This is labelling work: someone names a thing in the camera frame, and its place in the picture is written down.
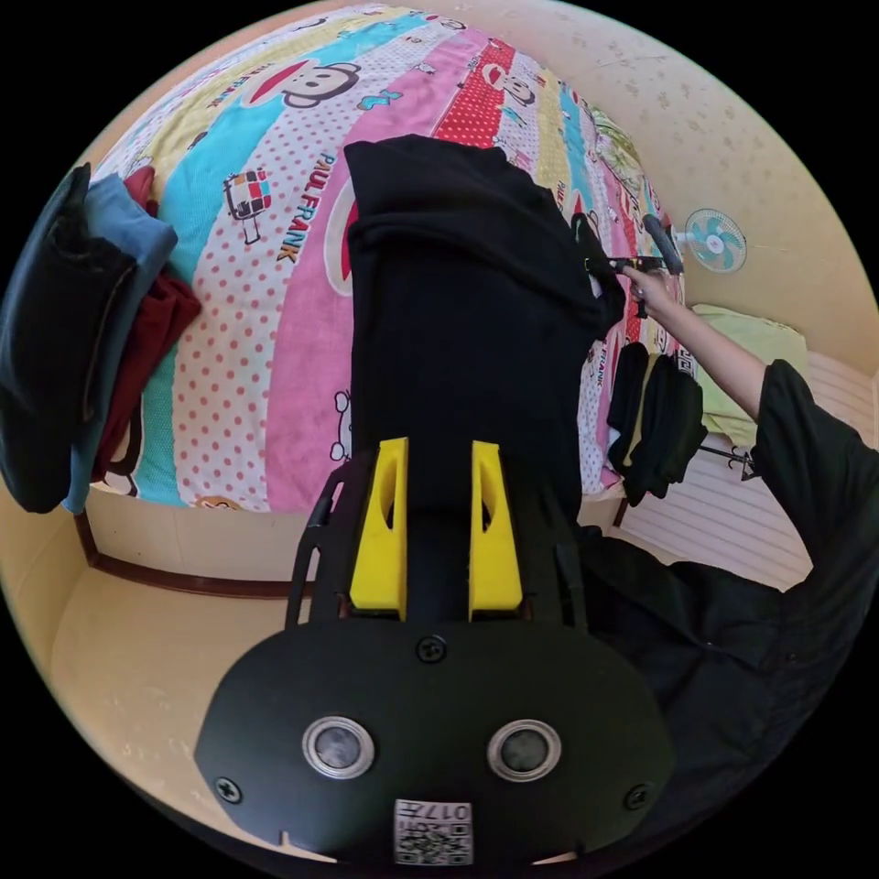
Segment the hand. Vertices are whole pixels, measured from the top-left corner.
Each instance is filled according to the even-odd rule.
[[[663,271],[645,274],[637,269],[624,266],[623,274],[632,281],[632,294],[641,299],[651,318],[660,320],[675,305],[677,298],[667,287],[668,275]]]

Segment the human arm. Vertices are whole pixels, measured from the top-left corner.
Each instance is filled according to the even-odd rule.
[[[754,462],[812,560],[879,494],[879,454],[818,406],[789,364],[764,365],[678,304],[662,276],[626,268],[647,313],[687,348],[758,425]],[[879,521],[869,539],[879,545]]]
[[[668,292],[663,274],[646,275],[628,266],[623,274],[636,285],[636,295],[644,301],[647,314],[662,324],[696,358],[723,393],[756,421],[766,365],[678,303]]]

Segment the sticker label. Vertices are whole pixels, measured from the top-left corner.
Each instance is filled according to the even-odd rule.
[[[394,805],[396,863],[464,866],[473,863],[470,803],[399,799]]]

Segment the black sleeve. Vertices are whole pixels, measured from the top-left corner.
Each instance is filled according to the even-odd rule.
[[[818,406],[783,360],[766,369],[757,421],[754,463],[818,564],[879,489],[879,452]]]

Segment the bed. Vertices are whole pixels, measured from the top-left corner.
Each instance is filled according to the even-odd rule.
[[[663,217],[627,134],[526,54],[462,22],[358,5],[280,28],[154,104],[94,178],[156,170],[177,232],[169,271],[202,314],[146,387],[96,487],[148,501],[254,512],[311,509],[350,453],[353,330],[346,230],[357,216],[343,147],[417,133],[500,147],[583,211],[608,255],[658,255]],[[687,353],[626,314],[582,369],[583,493],[606,498],[606,414],[619,352]],[[683,286],[678,284],[683,300]]]

